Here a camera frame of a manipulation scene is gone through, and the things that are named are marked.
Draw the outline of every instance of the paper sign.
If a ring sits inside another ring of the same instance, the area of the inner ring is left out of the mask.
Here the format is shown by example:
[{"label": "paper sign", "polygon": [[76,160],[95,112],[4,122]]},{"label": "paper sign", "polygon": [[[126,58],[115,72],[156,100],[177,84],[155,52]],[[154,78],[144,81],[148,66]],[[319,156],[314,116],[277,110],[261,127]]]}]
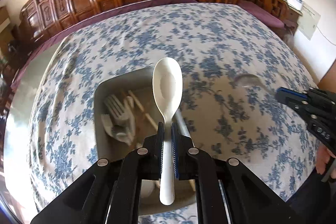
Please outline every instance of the paper sign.
[{"label": "paper sign", "polygon": [[316,30],[321,15],[307,3],[303,3],[301,13],[302,16],[299,17],[297,21],[299,24],[298,29],[310,40]]}]

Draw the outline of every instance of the white spoon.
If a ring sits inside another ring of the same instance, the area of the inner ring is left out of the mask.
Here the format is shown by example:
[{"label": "white spoon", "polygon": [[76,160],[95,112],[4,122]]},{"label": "white spoon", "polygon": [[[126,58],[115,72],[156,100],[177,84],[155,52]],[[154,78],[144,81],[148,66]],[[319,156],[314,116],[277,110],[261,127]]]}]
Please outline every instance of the white spoon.
[{"label": "white spoon", "polygon": [[174,168],[171,142],[171,120],[182,98],[182,72],[170,57],[161,59],[153,71],[153,94],[157,108],[165,122],[163,141],[160,201],[164,205],[174,202]]},{"label": "white spoon", "polygon": [[269,94],[275,96],[275,93],[271,91],[268,87],[266,87],[261,80],[259,79],[258,76],[250,74],[250,73],[242,73],[240,75],[237,75],[234,79],[233,82],[237,86],[241,86],[243,88],[251,88],[253,86],[260,86],[263,90],[268,92]]}]

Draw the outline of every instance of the floral bedspread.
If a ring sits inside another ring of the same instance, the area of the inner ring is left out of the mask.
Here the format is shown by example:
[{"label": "floral bedspread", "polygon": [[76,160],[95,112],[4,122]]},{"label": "floral bedspread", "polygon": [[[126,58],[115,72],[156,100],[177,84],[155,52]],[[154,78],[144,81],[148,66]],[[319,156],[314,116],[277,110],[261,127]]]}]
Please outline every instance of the floral bedspread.
[{"label": "floral bedspread", "polygon": [[[264,24],[235,5],[177,4],[119,15],[85,27],[60,45],[31,114],[28,154],[39,210],[97,158],[94,91],[100,82],[169,56],[181,66],[181,110],[195,146],[235,156],[282,199],[315,164],[316,138],[296,113],[258,87],[232,83],[258,75],[272,90],[308,89],[313,80]],[[140,217],[140,223],[196,223],[195,206]]]}]

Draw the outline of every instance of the chopstick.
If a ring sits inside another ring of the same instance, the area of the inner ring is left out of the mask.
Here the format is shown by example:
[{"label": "chopstick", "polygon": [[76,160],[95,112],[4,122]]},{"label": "chopstick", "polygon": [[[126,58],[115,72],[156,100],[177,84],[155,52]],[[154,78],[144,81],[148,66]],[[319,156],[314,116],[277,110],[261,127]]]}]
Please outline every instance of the chopstick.
[{"label": "chopstick", "polygon": [[140,103],[140,101],[138,100],[138,98],[134,95],[134,93],[129,90],[128,94],[133,98],[134,102],[136,103],[136,105],[138,106],[138,108],[141,110],[142,113],[145,114],[145,117],[147,118],[147,120],[150,122],[150,124],[154,127],[154,129],[157,131],[158,130],[158,125],[157,123],[152,119],[152,117],[145,112],[145,108],[143,107],[143,105]]}]

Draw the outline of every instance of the finger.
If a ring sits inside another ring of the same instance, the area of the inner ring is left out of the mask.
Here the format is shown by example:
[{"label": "finger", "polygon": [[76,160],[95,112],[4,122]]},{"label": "finger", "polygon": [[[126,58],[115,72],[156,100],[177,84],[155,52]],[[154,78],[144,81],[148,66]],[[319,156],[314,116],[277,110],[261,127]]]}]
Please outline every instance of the finger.
[{"label": "finger", "polygon": [[317,155],[316,155],[317,161],[320,160],[323,163],[327,164],[330,159],[330,155],[327,152],[327,148],[325,145],[320,145],[319,149],[317,150]]},{"label": "finger", "polygon": [[334,169],[330,174],[332,179],[336,179],[336,169]]},{"label": "finger", "polygon": [[327,148],[327,152],[328,152],[328,154],[330,155],[330,156],[332,156],[333,158],[335,158],[336,159],[336,156]]},{"label": "finger", "polygon": [[317,159],[315,167],[316,172],[320,175],[322,175],[326,170],[326,164],[322,160]]}]

